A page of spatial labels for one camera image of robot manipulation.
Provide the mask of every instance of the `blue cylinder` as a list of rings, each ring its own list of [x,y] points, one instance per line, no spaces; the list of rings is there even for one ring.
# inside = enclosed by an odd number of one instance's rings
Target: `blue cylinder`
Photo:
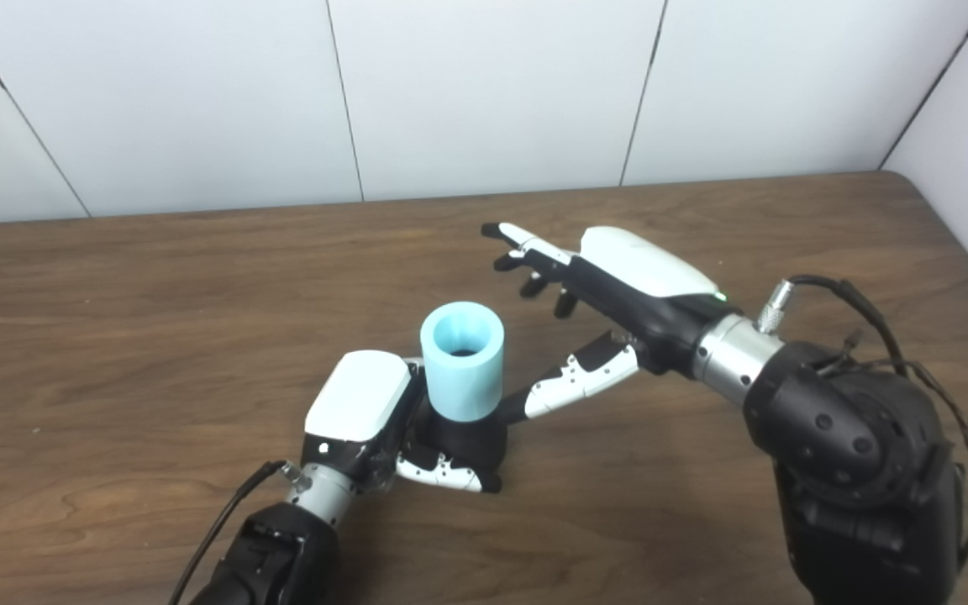
[[[428,399],[456,422],[486,417],[502,397],[502,344],[495,311],[477,302],[449,302],[420,326]]]

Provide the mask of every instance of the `white robotic hand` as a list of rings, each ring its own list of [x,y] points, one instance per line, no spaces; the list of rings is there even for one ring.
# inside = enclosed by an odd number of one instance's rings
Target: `white robotic hand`
[[[584,303],[628,334],[610,333],[571,354],[529,387],[499,403],[500,418],[518,422],[589,397],[645,368],[653,374],[692,376],[697,344],[707,326],[738,310],[707,276],[652,242],[618,227],[589,227],[581,251],[570,252],[511,223],[487,223],[481,234],[513,250],[495,261],[496,271],[527,266],[533,271],[522,298],[560,283],[555,317],[567,318]]]
[[[499,478],[416,444],[426,393],[421,360],[384,351],[346,353],[304,420],[301,466],[287,465],[286,501],[337,526],[356,495],[395,475],[439,487],[498,492]]]

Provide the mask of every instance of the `black fingertip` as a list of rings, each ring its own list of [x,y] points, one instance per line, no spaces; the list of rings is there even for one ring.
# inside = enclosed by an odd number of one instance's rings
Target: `black fingertip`
[[[492,263],[492,267],[495,271],[514,271],[514,269],[521,267],[521,258],[514,258],[510,254],[503,254],[495,259],[495,263]]]
[[[495,408],[495,417],[502,424],[516,424],[527,420],[525,416],[525,402],[529,397],[529,391],[533,386],[522,388],[510,395],[507,395],[499,402]]]
[[[569,292],[562,292],[558,295],[555,302],[555,318],[565,320],[573,313],[573,308],[577,306],[577,297]]]
[[[483,494],[497,494],[502,490],[502,478],[494,472],[477,472],[476,478],[480,479]]]
[[[529,278],[525,286],[522,286],[522,290],[518,291],[518,295],[521,295],[521,298],[536,298],[546,287],[548,287],[548,280]]]

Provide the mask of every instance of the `black robotic arm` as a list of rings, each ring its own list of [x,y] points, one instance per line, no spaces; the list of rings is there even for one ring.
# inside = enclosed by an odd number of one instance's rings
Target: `black robotic arm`
[[[775,461],[792,566],[821,605],[941,605],[968,558],[963,467],[933,402],[907,366],[968,421],[919,364],[905,361],[883,317],[848,282],[784,280],[757,321],[700,271],[614,227],[592,227],[580,253],[509,223],[481,227],[513,250],[497,271],[528,266],[533,297],[561,286],[558,318],[577,300],[625,334],[605,334],[564,366],[500,402],[508,422],[540,416],[631,376],[676,371],[741,408],[750,437]],[[828,287],[884,336],[890,359],[861,364],[842,350],[776,337],[796,286]],[[879,371],[894,367],[896,374]]]

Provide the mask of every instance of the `robotic finger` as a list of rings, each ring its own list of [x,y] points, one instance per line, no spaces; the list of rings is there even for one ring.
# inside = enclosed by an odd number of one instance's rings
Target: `robotic finger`
[[[550,368],[540,380],[504,397],[496,414],[507,424],[542,416],[614,387],[637,374],[638,366],[633,345],[604,333],[573,352],[564,365]]]
[[[399,453],[395,472],[399,477],[426,486],[491,494],[502,489],[502,481],[494,472],[477,470],[456,457],[421,444],[407,445]]]

